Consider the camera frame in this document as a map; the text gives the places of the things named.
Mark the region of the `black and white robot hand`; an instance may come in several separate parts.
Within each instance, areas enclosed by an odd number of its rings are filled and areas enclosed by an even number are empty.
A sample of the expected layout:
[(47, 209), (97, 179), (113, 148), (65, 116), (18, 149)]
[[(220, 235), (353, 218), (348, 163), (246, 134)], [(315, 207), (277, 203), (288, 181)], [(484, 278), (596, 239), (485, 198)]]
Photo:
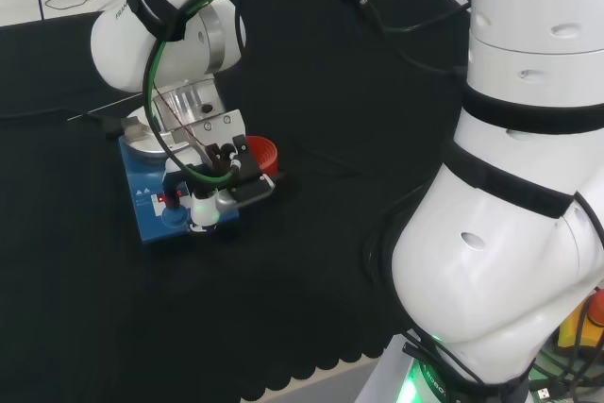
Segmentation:
[(185, 185), (190, 197), (190, 231), (210, 232), (220, 222), (234, 219), (238, 215), (236, 201), (226, 188), (209, 182), (209, 167), (193, 148), (176, 153), (176, 158), (187, 170), (178, 166), (172, 158), (166, 160), (162, 179), (162, 197), (166, 209), (182, 211), (179, 191), (180, 186)]

